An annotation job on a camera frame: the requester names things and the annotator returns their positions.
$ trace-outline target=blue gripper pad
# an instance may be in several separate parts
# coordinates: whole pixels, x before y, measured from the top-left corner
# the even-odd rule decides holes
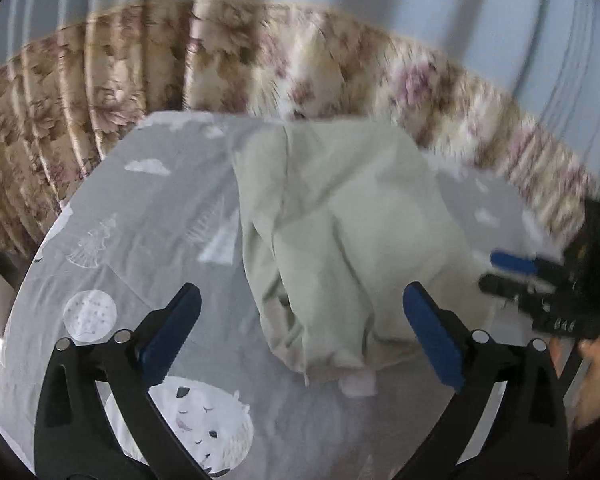
[[[524,258],[501,251],[493,251],[491,253],[491,265],[499,269],[519,272],[520,274],[527,274],[529,276],[535,276],[538,273],[538,268],[532,260],[525,260]]]
[[[201,307],[200,290],[191,283],[186,283],[167,305],[167,319],[142,348],[138,359],[147,386],[162,383],[198,320]]]
[[[460,391],[464,386],[464,353],[443,323],[452,316],[453,328],[459,328],[456,336],[468,335],[468,330],[455,314],[441,310],[419,282],[404,289],[402,309],[440,382]]]

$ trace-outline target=gray bedsheet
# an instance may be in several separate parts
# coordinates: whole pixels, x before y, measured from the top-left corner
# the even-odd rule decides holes
[[[205,446],[204,455],[214,457],[207,459],[212,473],[242,480],[384,480],[433,427],[452,391],[438,383],[423,355],[377,375],[307,388],[302,375],[269,351],[242,267],[237,183],[227,150],[229,138],[259,124],[201,113],[149,116],[62,213],[20,289],[1,359],[0,424],[30,460],[55,341],[69,335],[88,343],[134,328],[184,282],[201,289],[202,314],[156,402],[163,406],[174,388],[189,388],[194,422],[228,432],[210,430],[213,441],[205,436],[186,444]],[[429,162],[485,267],[493,248],[557,253],[513,188],[435,156]],[[528,324],[507,310],[492,332],[519,344],[530,335]],[[109,392],[101,391],[105,400]],[[215,414],[209,401],[219,407]],[[184,439],[192,435],[187,420],[176,420],[175,412],[165,416]]]

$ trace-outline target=beige floral fabric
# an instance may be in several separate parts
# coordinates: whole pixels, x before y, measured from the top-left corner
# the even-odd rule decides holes
[[[0,250],[31,255],[147,113],[369,116],[496,170],[555,237],[582,223],[592,178],[509,95],[410,38],[319,6],[128,5],[28,44],[0,68]]]

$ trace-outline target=white cartoon animal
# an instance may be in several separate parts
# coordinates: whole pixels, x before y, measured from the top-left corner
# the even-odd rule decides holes
[[[253,423],[238,392],[231,395],[210,384],[167,376],[149,394],[173,433],[212,478],[231,471],[247,456]],[[144,462],[113,396],[105,411],[125,453]]]

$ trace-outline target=light green cloth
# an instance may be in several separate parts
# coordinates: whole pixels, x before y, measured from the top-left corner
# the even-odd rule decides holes
[[[244,269],[272,352],[307,383],[419,346],[402,312],[418,280],[469,328],[490,318],[478,265],[400,128],[272,124],[234,151]]]

